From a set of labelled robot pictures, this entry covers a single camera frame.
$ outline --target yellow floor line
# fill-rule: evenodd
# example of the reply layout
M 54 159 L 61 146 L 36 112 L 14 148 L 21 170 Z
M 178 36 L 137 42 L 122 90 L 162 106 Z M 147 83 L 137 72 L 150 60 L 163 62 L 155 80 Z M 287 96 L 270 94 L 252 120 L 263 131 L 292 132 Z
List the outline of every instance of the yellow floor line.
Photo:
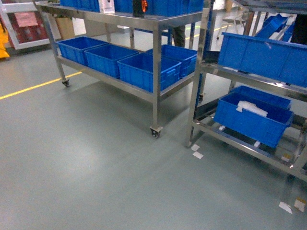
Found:
M 81 74 L 81 73 L 82 72 L 76 72 L 76 73 L 73 73 L 71 75 L 66 76 L 66 78 L 70 78 L 70 77 L 76 76 L 76 75 Z M 18 94 L 21 94 L 23 92 L 27 92 L 27 91 L 30 91 L 30 90 L 33 90 L 33 89 L 37 89 L 37 88 L 45 86 L 45 85 L 49 85 L 49 84 L 55 83 L 55 82 L 57 82 L 59 80 L 61 80 L 61 78 L 57 78 L 57 79 L 54 79 L 54 80 L 51 80 L 51 81 L 48 81 L 48 82 L 45 82 L 45 83 L 42 83 L 42 84 L 39 84 L 39 85 L 35 85 L 35 86 L 32 86 L 32 87 L 29 87 L 29 88 L 24 89 L 24 90 L 19 90 L 17 92 L 13 92 L 13 93 L 7 94 L 5 96 L 0 97 L 0 100 L 8 98 L 8 97 L 15 96 L 15 95 L 18 95 Z

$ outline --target blue plastic bin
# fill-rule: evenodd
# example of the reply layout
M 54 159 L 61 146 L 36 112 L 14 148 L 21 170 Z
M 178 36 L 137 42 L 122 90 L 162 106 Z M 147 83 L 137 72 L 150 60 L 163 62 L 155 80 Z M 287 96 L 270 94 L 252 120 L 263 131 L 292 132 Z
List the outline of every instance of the blue plastic bin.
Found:
M 307 46 L 239 34 L 223 35 L 220 65 L 307 87 Z
M 263 28 L 266 27 L 275 17 L 276 17 L 276 16 L 270 16 L 270 17 L 268 17 L 268 19 L 265 20 L 265 21 L 263 22 L 263 26 L 262 26 L 262 27 L 263 27 Z M 285 23 L 284 23 L 284 24 L 281 24 L 281 26 L 278 27 L 278 29 L 276 30 L 276 32 L 280 32 L 285 26 L 286 26 Z
M 237 111 L 239 101 L 248 101 L 268 112 L 267 117 L 243 109 Z M 285 129 L 293 121 L 294 113 L 256 98 L 232 92 L 220 98 L 214 121 L 249 138 L 275 148 Z
M 287 20 L 288 18 L 277 14 L 255 35 L 255 37 L 270 38 L 274 32 L 287 23 Z
M 139 88 L 153 92 L 153 56 L 141 53 L 118 62 L 120 79 Z M 161 58 L 161 90 L 179 80 L 181 63 Z
M 76 8 L 84 11 L 100 12 L 98 0 L 75 0 Z
M 260 90 L 256 90 L 244 85 L 234 88 L 231 92 L 236 92 L 248 97 L 253 97 L 259 101 L 269 103 L 274 106 L 281 107 L 283 109 L 289 110 L 291 108 L 291 100 L 289 99 L 279 97 Z
M 85 51 L 88 67 L 103 72 L 115 78 L 119 78 L 117 62 L 138 51 L 115 45 L 100 46 Z
M 180 78 L 184 78 L 190 73 L 194 72 L 196 65 L 197 51 L 192 49 L 185 49 L 177 46 L 163 45 L 162 55 L 181 62 Z
M 285 31 L 283 35 L 283 41 L 288 42 L 290 38 L 292 37 L 292 33 L 294 30 L 294 24 L 290 25 L 289 28 Z
M 57 43 L 64 58 L 78 62 L 85 66 L 87 66 L 87 61 L 84 52 L 87 49 L 108 44 L 108 42 L 85 36 L 72 38 Z
M 202 11 L 204 0 L 147 0 L 146 14 L 166 17 Z M 132 13 L 132 0 L 115 0 L 115 11 Z
M 61 6 L 77 7 L 76 0 L 60 0 Z

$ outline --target metal leg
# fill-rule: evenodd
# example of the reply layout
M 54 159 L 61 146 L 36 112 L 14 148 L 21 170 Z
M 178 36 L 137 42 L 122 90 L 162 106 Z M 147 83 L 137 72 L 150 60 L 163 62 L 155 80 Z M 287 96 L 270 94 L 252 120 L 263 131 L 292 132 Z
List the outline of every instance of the metal leg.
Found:
M 190 110 L 189 110 L 189 118 L 188 118 L 188 127 L 187 127 L 187 135 L 186 135 L 186 145 L 189 147 L 191 145 L 191 140 L 193 137 L 192 122 L 194 119 L 194 111 L 196 108 L 196 100 L 197 98 L 197 91 L 200 81 L 200 74 L 201 74 L 201 62 L 202 62 L 202 55 L 204 52 L 204 46 L 206 41 L 206 32 L 208 26 L 208 17 L 209 17 L 208 8 L 203 8 L 202 12 L 202 21 L 201 21 L 201 31 L 200 31 L 200 39 L 198 43 L 198 52 L 197 52 L 197 62 L 195 67 L 195 74 L 194 74 L 194 81 L 193 81 L 193 89 L 192 89 L 192 96 L 191 96 L 191 103 L 190 103 Z
M 107 23 L 105 23 L 105 29 L 106 29 L 106 40 L 107 42 L 111 42 L 111 34 Z
M 130 27 L 129 31 L 130 31 L 130 47 L 132 49 L 134 49 L 135 48 L 135 45 L 134 45 L 134 28 Z
M 256 32 L 257 32 L 258 25 L 259 25 L 259 21 L 260 21 L 260 17 L 261 17 L 261 12 L 259 11 L 259 12 L 257 13 L 257 18 L 256 18 L 256 21 L 255 21 L 253 33 L 251 34 L 252 36 L 255 36 L 255 34 L 256 34 Z
M 193 49 L 194 34 L 195 34 L 195 23 L 192 23 L 191 24 L 191 32 L 190 32 L 189 49 Z
M 167 33 L 167 44 L 172 45 L 172 34 L 173 34 L 173 29 L 169 28 L 168 33 Z
M 66 79 L 65 74 L 64 74 L 64 70 L 63 70 L 63 66 L 60 63 L 59 59 L 58 59 L 59 54 L 58 54 L 58 50 L 57 50 L 57 44 L 56 44 L 56 42 L 54 40 L 52 31 L 51 31 L 51 27 L 50 27 L 50 23 L 49 23 L 49 19 L 48 19 L 48 14 L 47 13 L 43 13 L 41 11 L 39 11 L 39 12 L 42 15 L 44 27 L 45 27 L 46 32 L 48 34 L 48 38 L 49 38 L 49 41 L 50 41 L 51 49 L 52 49 L 52 52 L 53 52 L 53 55 L 54 55 L 57 67 L 59 69 L 59 74 L 60 74 L 60 76 L 62 78 L 62 83 L 66 87 L 68 87 L 69 86 L 69 83 L 68 83 L 69 79 Z
M 248 20 L 246 21 L 243 35 L 249 35 L 251 25 L 253 24 L 255 12 L 249 12 Z
M 162 30 L 156 25 L 153 30 L 153 125 L 150 127 L 155 138 L 160 136 L 162 127 L 158 125 L 161 95 L 161 38 Z
M 228 92 L 232 91 L 233 88 L 234 88 L 235 86 L 236 86 L 236 81 L 232 80 L 232 81 L 230 82 L 230 86 L 229 86 Z

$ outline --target shelf frame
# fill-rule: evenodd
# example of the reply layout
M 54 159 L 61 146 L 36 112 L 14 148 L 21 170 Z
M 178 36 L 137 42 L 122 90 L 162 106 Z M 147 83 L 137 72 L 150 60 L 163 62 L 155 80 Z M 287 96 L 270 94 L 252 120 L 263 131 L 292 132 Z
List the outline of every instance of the shelf frame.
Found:
M 159 124 L 159 114 L 160 114 L 160 103 L 164 99 L 173 95 L 189 83 L 193 81 L 194 74 L 190 74 L 185 78 L 181 79 L 177 83 L 168 87 L 167 89 L 161 91 L 161 52 L 162 52 L 162 33 L 163 30 L 169 27 L 176 27 L 181 25 L 186 25 L 190 23 L 195 23 L 201 20 L 202 12 L 196 12 L 191 14 L 180 15 L 176 17 L 163 17 L 163 16 L 153 16 L 146 15 L 144 18 L 133 17 L 129 13 L 118 13 L 115 14 L 103 14 L 99 12 L 82 11 L 71 7 L 63 7 L 59 4 L 46 4 L 46 3 L 35 3 L 32 0 L 37 10 L 41 13 L 48 37 L 50 40 L 51 48 L 61 75 L 62 83 L 68 86 L 68 79 L 66 79 L 62 64 L 70 66 L 77 69 L 83 73 L 93 76 L 107 84 L 117 87 L 125 92 L 131 93 L 139 98 L 142 98 L 153 104 L 153 123 L 150 126 L 152 135 L 154 137 L 159 137 L 162 130 L 162 126 Z M 142 90 L 138 87 L 130 85 L 121 80 L 114 79 L 106 74 L 100 73 L 86 66 L 80 65 L 73 61 L 67 60 L 58 54 L 57 44 L 52 35 L 50 24 L 48 20 L 49 14 L 66 15 L 74 18 L 80 18 L 84 20 L 91 20 L 96 22 L 102 22 L 105 27 L 109 24 L 127 26 L 130 28 L 130 47 L 134 48 L 134 28 L 149 30 L 153 32 L 153 93 Z M 107 34 L 107 41 L 111 42 L 111 35 Z

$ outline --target chair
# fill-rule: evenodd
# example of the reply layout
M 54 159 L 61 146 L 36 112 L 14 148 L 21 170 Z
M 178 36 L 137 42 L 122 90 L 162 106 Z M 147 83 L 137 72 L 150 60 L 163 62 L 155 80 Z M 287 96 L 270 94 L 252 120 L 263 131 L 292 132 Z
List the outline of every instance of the chair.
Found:
M 217 34 L 217 37 L 216 39 L 219 39 L 220 38 L 220 35 L 221 35 L 221 32 L 222 32 L 222 28 L 224 26 L 227 26 L 226 27 L 226 30 L 225 32 L 228 30 L 228 27 L 231 26 L 231 25 L 234 25 L 235 28 L 236 28 L 236 33 L 238 34 L 239 31 L 238 31 L 238 25 L 241 25 L 242 27 L 244 27 L 245 25 L 245 22 L 246 20 L 248 19 L 248 12 L 247 11 L 244 11 L 244 12 L 241 12 L 239 15 L 237 16 L 229 16 L 229 17 L 225 17 L 222 19 L 223 23 L 219 29 L 219 33 Z

